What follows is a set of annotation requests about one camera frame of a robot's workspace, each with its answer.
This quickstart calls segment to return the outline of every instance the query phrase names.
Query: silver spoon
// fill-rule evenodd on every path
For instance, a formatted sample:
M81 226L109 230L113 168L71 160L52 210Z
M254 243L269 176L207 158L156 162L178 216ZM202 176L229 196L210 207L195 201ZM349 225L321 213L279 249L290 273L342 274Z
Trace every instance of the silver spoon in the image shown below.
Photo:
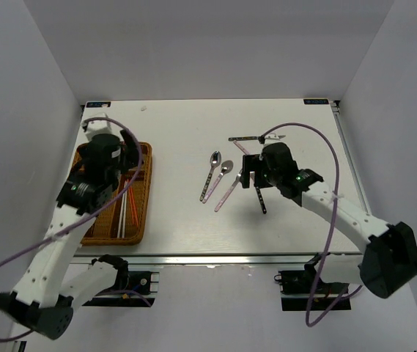
M221 164L221 153L216 151L210 157L210 173L207 176L207 180L205 181L205 186L203 186L202 195L200 196L200 202L205 197L205 193L207 193L208 186L210 185L211 177L213 176L213 172Z
M228 199L229 195L234 191L234 189L236 188L237 184L240 182L240 177L241 174L243 173L243 170L241 169L239 171L239 173L236 175L236 180L232 183L231 187L229 187L229 189L226 191L226 193L223 195L223 198L221 198L220 202L218 203L218 205L216 205L215 208L215 213L218 212L218 210L221 209L221 207L223 206L224 202L226 201L226 199Z
M205 197L202 200L203 204L207 202L208 198L210 198L210 196L213 193L213 191L215 190L216 186L220 183L221 178L223 178L223 176L225 174L229 174L233 167L234 167L234 163L230 160L226 160L225 162L222 163L220 174L216 178L213 186L211 186L210 190L208 190L207 194L205 194Z

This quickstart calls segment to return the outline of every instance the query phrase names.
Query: white table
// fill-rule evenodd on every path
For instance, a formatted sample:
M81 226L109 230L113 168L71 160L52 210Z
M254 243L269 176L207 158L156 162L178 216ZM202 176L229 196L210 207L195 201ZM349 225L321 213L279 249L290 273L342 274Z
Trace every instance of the white table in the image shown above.
M113 101L107 108L86 108L83 119L105 112L124 123L153 148L153 173L147 223L142 242L126 247L83 247L79 254L272 254L322 250L328 223L283 198L276 188L262 190L262 214L254 188L238 186L222 209L213 210L242 166L230 136L258 136L283 122L302 122L321 130L336 148L341 182L339 193L359 205L358 192L329 105L304 105L302 99ZM331 152L315 133L282 128L278 134L292 150L300 168L310 168L333 185ZM79 132L76 146L86 142ZM258 142L243 142L258 153ZM207 204L199 201L209 159L220 150L234 170L219 184ZM356 252L340 232L332 251Z

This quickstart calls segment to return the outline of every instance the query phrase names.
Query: gray wall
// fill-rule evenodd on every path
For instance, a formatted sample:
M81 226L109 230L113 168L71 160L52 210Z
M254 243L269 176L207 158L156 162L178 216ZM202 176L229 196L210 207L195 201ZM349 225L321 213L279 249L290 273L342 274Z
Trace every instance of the gray wall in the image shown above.
M341 98L392 0L25 0L76 97Z
M417 1L397 1L342 101L370 205L417 239ZM417 302L417 277L411 283Z
M43 237L79 117L25 4L0 0L0 260ZM0 290L17 282L30 259L0 270ZM0 314L0 337L10 327Z

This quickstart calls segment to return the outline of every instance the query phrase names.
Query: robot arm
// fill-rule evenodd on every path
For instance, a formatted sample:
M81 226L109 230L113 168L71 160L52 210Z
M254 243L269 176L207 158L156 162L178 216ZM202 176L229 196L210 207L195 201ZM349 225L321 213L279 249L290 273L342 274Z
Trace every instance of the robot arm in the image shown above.
M251 172L255 186L275 186L283 197L331 221L336 195L316 172L299 169L284 143L266 144L261 154L243 156L243 188L249 187ZM335 227L362 255L329 255L320 276L323 282L365 285L376 296L388 298L417 275L415 237L403 222L390 225L339 197ZM315 270L319 258L308 263L306 270Z
M136 146L125 131L121 131L125 141L121 144L107 122L93 121L83 127L89 143L78 148L81 160L71 169L57 197L45 238L102 208L117 189L120 175L138 162ZM97 293L125 289L128 263L111 255L102 256L88 271L62 283L81 239L94 221L40 248L12 291L0 293L0 310L55 340L69 326L73 312Z

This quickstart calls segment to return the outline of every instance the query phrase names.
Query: purple cable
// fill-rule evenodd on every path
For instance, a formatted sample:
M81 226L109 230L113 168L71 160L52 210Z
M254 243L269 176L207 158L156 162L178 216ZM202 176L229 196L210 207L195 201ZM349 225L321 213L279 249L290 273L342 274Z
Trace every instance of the purple cable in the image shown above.
M135 135L127 128L125 127L122 123L113 120L113 119L109 119L108 117L91 117L90 119L84 120L84 122L91 122L91 121L108 121L111 123L114 123L115 125L119 126L122 130L125 130L133 139L133 141L135 142L136 145L136 149L138 150L138 154L139 154L139 159L138 159L138 166L136 167L136 171L133 174L132 178L130 179L130 182L126 185L126 187L124 187L119 193L118 195L116 195L113 199L111 199L106 205L104 205L101 209L96 210L94 213L78 220L76 223L71 224L70 226L65 227L63 230L58 231L55 235L49 236L46 239L33 244L32 246L29 246L25 249L23 249L22 251L12 255L11 257L8 257L7 259L3 260L0 262L0 267L2 267L3 265L6 265L10 262L12 262L15 259L18 259L19 257L25 255L26 253L32 252L35 249L41 247L41 246L47 246L48 244L56 241L58 238L61 238L65 235L67 235L70 231L74 230L76 227L81 226L82 224L88 222L89 220L95 218L96 216L98 216L100 213L102 213L105 209L107 209L108 207L110 207L111 205L113 205L119 198L121 198L123 196L123 194L130 188L130 186L133 184L133 182L135 181L136 177L138 176L138 173L141 170L141 165L143 164L143 152L141 151L141 145L138 142L138 139L135 137ZM8 337L6 339L2 339L0 338L0 342L12 342L12 341L16 341L19 340L29 334L32 333L32 330L25 332L23 334L20 334L18 336L14 336L14 337Z
M141 293L136 292L135 290L116 290L98 293L96 296L109 296L109 295L134 295L138 296L148 307L151 307L150 301L148 301Z
M312 126L305 125L303 123L299 123L299 122L286 122L286 123L282 123L282 124L280 124L278 126L275 126L275 127L271 128L270 130L268 130L267 132L265 132L264 134L262 134L261 137L265 137L269 133L272 133L275 130L281 128L281 127L287 127L287 126L298 126L298 127L307 128L308 130L311 130L311 131L317 133L319 136L322 137L322 139L325 141L325 143L327 143L327 146L331 150L332 156L333 156L333 160L335 162L335 184L333 185L333 193L335 195L337 195L339 193L339 181L340 181L339 159L337 157L337 153L336 153L335 149L333 148L331 142L328 140L328 138L321 131L319 131L318 129L316 129L316 128L312 127ZM338 202L337 201L338 201L338 199L335 197L333 199L331 226L329 227L328 236L327 236L327 240L325 241L325 246L324 246L323 254L327 254L328 253L328 250L329 250L329 248L331 246L333 231L335 230L335 222L336 222L336 218L337 218L337 207L338 207ZM315 326L317 323L319 323L327 315L327 313L329 313L332 310L332 308L340 300L346 299L346 298L351 298L352 296L354 296L361 289L361 286L359 286L354 292L352 292L351 294L349 294L348 296L346 296L345 298L343 298L342 296L344 295L344 293L347 290L347 288L344 288L343 291L340 292L340 294L325 309L325 311L322 312L322 314L319 315L319 317L317 317L316 320L314 320L313 322L310 322L309 321L309 318L310 318L310 315L311 315L312 300L314 299L314 294L316 293L317 285L319 284L320 274L322 273L322 269L324 268L325 258L326 257L327 257L327 255L322 255L321 258L320 258L319 267L317 268L316 276L314 277L314 280L312 281L311 291L309 292L308 303L306 305L306 325L308 327L310 327L310 328L313 327L313 326Z

